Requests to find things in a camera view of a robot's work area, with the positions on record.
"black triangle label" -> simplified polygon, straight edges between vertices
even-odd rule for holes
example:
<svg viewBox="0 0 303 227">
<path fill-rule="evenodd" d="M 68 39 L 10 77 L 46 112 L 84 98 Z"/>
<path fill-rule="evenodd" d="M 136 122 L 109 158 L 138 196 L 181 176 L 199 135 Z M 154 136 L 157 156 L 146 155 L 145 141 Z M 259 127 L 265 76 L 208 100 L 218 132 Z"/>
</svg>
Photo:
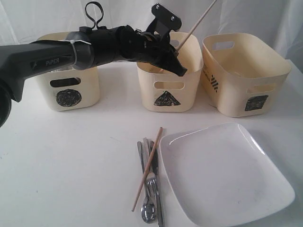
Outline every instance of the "black triangle label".
<svg viewBox="0 0 303 227">
<path fill-rule="evenodd" d="M 165 91 L 162 95 L 160 95 L 156 101 L 154 102 L 156 106 L 173 106 L 173 105 L 181 105 L 181 103 L 176 100 L 176 98 L 168 91 Z"/>
</svg>

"checkered pattern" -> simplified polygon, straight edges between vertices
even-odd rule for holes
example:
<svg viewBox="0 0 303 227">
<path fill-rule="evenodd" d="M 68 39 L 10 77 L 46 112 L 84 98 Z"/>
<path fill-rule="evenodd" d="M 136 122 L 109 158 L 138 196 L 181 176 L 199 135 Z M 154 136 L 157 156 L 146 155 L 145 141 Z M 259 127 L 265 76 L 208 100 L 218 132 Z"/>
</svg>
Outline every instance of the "checkered pattern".
<svg viewBox="0 0 303 227">
<path fill-rule="evenodd" d="M 219 83 L 217 82 L 217 80 L 214 78 L 213 75 L 212 75 L 212 82 L 210 82 L 210 83 L 213 86 L 214 90 L 217 92 L 217 90 L 219 88 Z"/>
</svg>

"white plate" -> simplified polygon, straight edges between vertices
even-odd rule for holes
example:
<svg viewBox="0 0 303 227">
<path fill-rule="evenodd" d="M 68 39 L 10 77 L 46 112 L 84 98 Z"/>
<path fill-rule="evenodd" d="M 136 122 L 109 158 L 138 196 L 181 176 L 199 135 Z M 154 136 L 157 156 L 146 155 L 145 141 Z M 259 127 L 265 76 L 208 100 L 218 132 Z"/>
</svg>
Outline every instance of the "white plate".
<svg viewBox="0 0 303 227">
<path fill-rule="evenodd" d="M 289 182 L 239 124 L 165 136 L 160 152 L 172 190 L 196 225 L 244 224 L 294 200 Z"/>
</svg>

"robotic arm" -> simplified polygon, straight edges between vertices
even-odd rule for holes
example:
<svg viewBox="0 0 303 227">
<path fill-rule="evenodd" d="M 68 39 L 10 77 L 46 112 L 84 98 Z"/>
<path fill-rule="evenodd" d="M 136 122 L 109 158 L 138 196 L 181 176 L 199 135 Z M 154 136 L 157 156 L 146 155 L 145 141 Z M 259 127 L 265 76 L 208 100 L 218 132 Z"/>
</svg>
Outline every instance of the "robotic arm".
<svg viewBox="0 0 303 227">
<path fill-rule="evenodd" d="M 92 3 L 103 12 L 98 2 Z M 130 26 L 107 29 L 97 25 L 97 30 L 80 27 L 64 41 L 41 40 L 0 46 L 0 126 L 10 113 L 11 100 L 21 101 L 27 78 L 65 66 L 84 70 L 126 60 L 147 62 L 183 76 L 187 69 L 182 67 L 177 59 L 178 52 L 169 44 L 169 33 L 180 29 L 181 20 L 160 4 L 154 5 L 151 11 L 155 19 L 145 32 Z"/>
</svg>

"knife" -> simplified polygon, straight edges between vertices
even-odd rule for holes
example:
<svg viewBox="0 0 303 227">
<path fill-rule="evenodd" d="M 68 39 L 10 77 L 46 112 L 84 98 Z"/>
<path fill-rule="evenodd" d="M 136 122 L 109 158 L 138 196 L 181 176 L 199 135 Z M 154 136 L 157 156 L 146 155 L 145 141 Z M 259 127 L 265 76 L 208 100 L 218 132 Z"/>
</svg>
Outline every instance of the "knife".
<svg viewBox="0 0 303 227">
<path fill-rule="evenodd" d="M 154 145 L 154 142 L 150 140 L 150 151 Z M 157 204 L 157 217 L 158 217 L 158 225 L 159 227 L 164 227 L 163 221 L 163 212 L 162 212 L 162 205 L 161 205 L 161 195 L 160 195 L 160 179 L 159 179 L 159 161 L 158 161 L 158 150 L 156 149 L 155 154 L 152 158 L 151 162 L 152 171 L 155 174 L 154 179 L 154 193 L 156 197 L 156 204 Z"/>
</svg>

